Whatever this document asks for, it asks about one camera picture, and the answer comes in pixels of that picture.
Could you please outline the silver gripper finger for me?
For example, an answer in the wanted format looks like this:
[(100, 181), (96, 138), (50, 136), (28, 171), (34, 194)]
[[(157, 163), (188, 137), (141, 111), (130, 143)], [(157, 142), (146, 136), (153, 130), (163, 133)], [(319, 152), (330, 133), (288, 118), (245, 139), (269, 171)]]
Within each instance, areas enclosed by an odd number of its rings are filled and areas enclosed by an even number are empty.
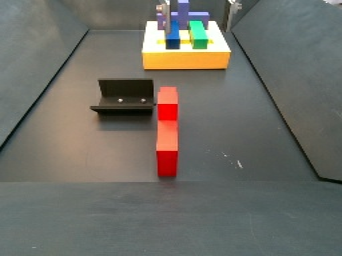
[(241, 9), (240, 0), (227, 0), (227, 22), (225, 22), (225, 31), (229, 31), (232, 18), (237, 11)]
[(169, 0), (159, 0), (159, 4), (155, 7), (159, 21), (159, 28), (165, 33), (171, 32), (171, 2)]

